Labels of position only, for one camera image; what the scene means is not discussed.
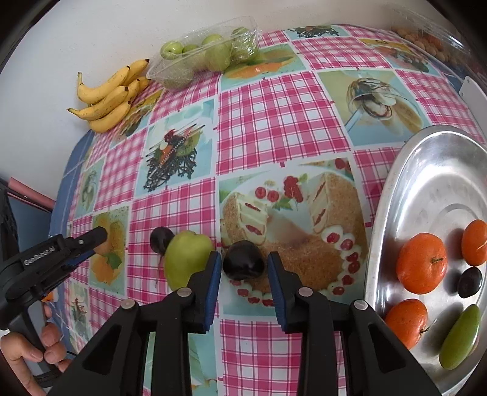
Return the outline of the person's left hand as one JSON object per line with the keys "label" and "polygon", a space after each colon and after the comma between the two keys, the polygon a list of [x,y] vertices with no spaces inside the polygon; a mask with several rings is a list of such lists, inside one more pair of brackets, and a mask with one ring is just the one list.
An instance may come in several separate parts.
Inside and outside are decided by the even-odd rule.
{"label": "person's left hand", "polygon": [[41,331],[41,342],[44,352],[33,346],[22,334],[8,332],[1,337],[1,351],[7,364],[22,383],[25,390],[33,396],[44,396],[46,392],[37,383],[31,373],[27,361],[33,363],[47,362],[57,366],[61,373],[65,372],[72,362],[67,358],[67,350],[63,344],[62,333],[56,324],[48,322]]}

